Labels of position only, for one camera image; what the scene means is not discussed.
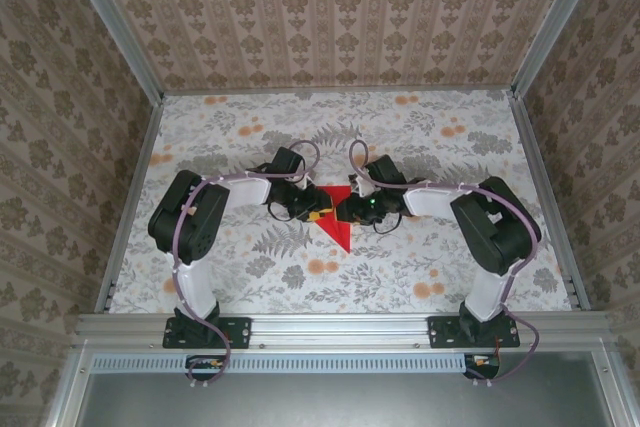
patterned wallpaper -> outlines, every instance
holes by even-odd
[[[591,300],[640,386],[640,0],[580,0],[525,100]]]
[[[552,0],[116,0],[164,90],[509,84]]]
[[[0,424],[36,425],[149,116],[89,0],[0,0]]]

purple cable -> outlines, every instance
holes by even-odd
[[[204,189],[204,187],[206,185],[208,185],[208,184],[216,184],[216,183],[221,182],[223,180],[224,181],[230,181],[230,180],[233,181],[233,180],[241,180],[241,179],[246,179],[246,178],[278,178],[278,179],[286,179],[286,178],[290,178],[290,177],[299,177],[301,175],[308,174],[309,172],[311,172],[316,167],[316,165],[318,165],[318,162],[320,161],[320,148],[318,147],[318,145],[315,142],[312,142],[310,140],[298,140],[298,141],[294,142],[293,144],[291,144],[291,146],[289,148],[292,149],[292,148],[294,148],[294,147],[296,147],[298,145],[301,145],[301,144],[311,145],[311,147],[313,147],[315,149],[315,151],[316,151],[316,159],[315,159],[315,161],[313,162],[313,164],[310,167],[307,167],[306,169],[303,169],[300,172],[296,172],[294,175],[292,175],[292,174],[263,174],[263,173],[260,173],[260,172],[242,172],[242,173],[237,173],[237,174],[218,175],[218,176],[214,176],[214,177],[209,177],[208,179],[205,179],[202,182],[200,182],[196,186],[196,188],[193,189],[193,192],[191,192],[191,194],[189,195],[189,198],[184,203],[184,207],[182,208],[182,212],[180,212],[180,216],[178,217],[178,222],[176,223],[176,230],[173,233],[173,240],[172,240],[172,243],[171,243],[171,254],[173,255],[172,279],[173,279],[173,285],[176,288],[176,294],[178,294],[178,298],[180,299],[180,303],[182,304],[184,309],[187,311],[187,313],[191,316],[191,318],[193,318],[193,320],[195,320],[196,322],[204,325],[208,329],[210,329],[213,332],[215,332],[215,334],[218,337],[220,337],[220,339],[224,343],[224,348],[225,348],[225,359],[222,362],[222,366],[220,367],[220,370],[209,380],[209,382],[215,382],[216,380],[218,380],[222,376],[222,374],[224,373],[225,369],[228,367],[229,361],[231,360],[231,344],[229,344],[229,340],[220,331],[220,329],[218,329],[218,327],[216,327],[215,325],[213,325],[210,322],[207,322],[205,319],[203,319],[202,317],[200,317],[198,314],[195,313],[195,311],[191,308],[191,306],[187,302],[187,299],[184,297],[184,293],[182,292],[182,288],[180,287],[180,282],[178,281],[178,273],[180,271],[180,265],[182,265],[182,262],[180,261],[180,258],[178,257],[178,242],[179,242],[179,239],[180,239],[180,232],[182,231],[182,227],[184,225],[184,221],[185,221],[185,219],[187,217],[187,214],[189,213],[189,209],[193,205],[193,202],[195,201],[196,197],[198,196],[200,191],[202,189]],[[193,365],[189,369],[189,371],[187,373],[187,376],[188,376],[189,380],[194,381],[194,378],[193,378]]]
[[[351,162],[351,167],[356,172],[356,174],[358,174],[360,177],[364,178],[367,182],[372,183],[373,185],[377,185],[378,187],[383,187],[383,188],[387,188],[387,189],[411,190],[411,189],[422,189],[422,188],[426,187],[426,188],[437,188],[437,189],[444,189],[444,190],[476,192],[478,194],[484,195],[485,197],[488,197],[491,200],[494,200],[494,201],[504,205],[507,209],[509,209],[523,223],[523,225],[527,229],[527,232],[529,233],[529,236],[531,237],[531,252],[529,253],[529,255],[522,262],[520,262],[513,269],[511,269],[511,272],[509,273],[509,278],[507,279],[507,283],[505,285],[504,291],[502,292],[502,296],[500,297],[500,306],[502,307],[505,315],[507,315],[508,317],[513,319],[514,321],[520,322],[521,324],[523,324],[523,325],[527,326],[529,329],[531,329],[531,331],[533,332],[533,335],[534,335],[535,338],[534,338],[534,341],[531,344],[531,348],[527,352],[527,355],[525,356],[525,358],[522,359],[522,361],[515,368],[513,368],[512,370],[510,370],[509,372],[507,372],[504,375],[501,375],[499,377],[496,377],[495,379],[492,379],[491,382],[498,382],[498,381],[503,380],[503,379],[511,376],[512,374],[516,373],[518,370],[520,370],[529,361],[529,359],[531,358],[531,356],[535,352],[536,348],[538,347],[538,344],[540,343],[540,333],[538,332],[538,330],[533,325],[531,325],[529,322],[527,322],[527,321],[517,317],[516,315],[512,314],[511,311],[505,305],[507,297],[509,297],[509,292],[511,290],[511,287],[513,286],[513,282],[515,280],[515,276],[522,269],[524,269],[529,262],[531,262],[534,259],[534,257],[537,254],[537,251],[538,251],[538,239],[537,239],[536,233],[535,233],[535,231],[533,229],[533,225],[531,225],[531,222],[529,222],[529,219],[527,219],[525,217],[525,215],[522,212],[520,212],[520,210],[518,210],[518,208],[515,205],[513,205],[511,202],[509,202],[507,199],[505,199],[505,198],[503,198],[503,197],[501,197],[499,195],[496,195],[493,192],[489,192],[486,189],[482,189],[480,187],[476,187],[476,186],[473,186],[473,185],[442,184],[442,183],[439,183],[439,182],[423,182],[423,183],[418,183],[418,184],[387,184],[387,183],[384,183],[384,182],[375,181],[371,177],[369,177],[369,174],[367,174],[367,172],[364,169],[362,169],[360,166],[358,166],[358,164],[356,163],[356,161],[354,159],[354,156],[353,156],[353,149],[356,147],[356,145],[362,145],[362,147],[364,148],[364,161],[363,161],[362,165],[366,165],[368,160],[369,160],[369,148],[367,147],[367,144],[361,139],[356,139],[349,146],[349,162]],[[477,373],[475,371],[472,371],[471,369],[469,369],[469,370],[474,375],[477,375],[481,379],[484,379],[484,377],[482,375],[480,375],[479,373]]]

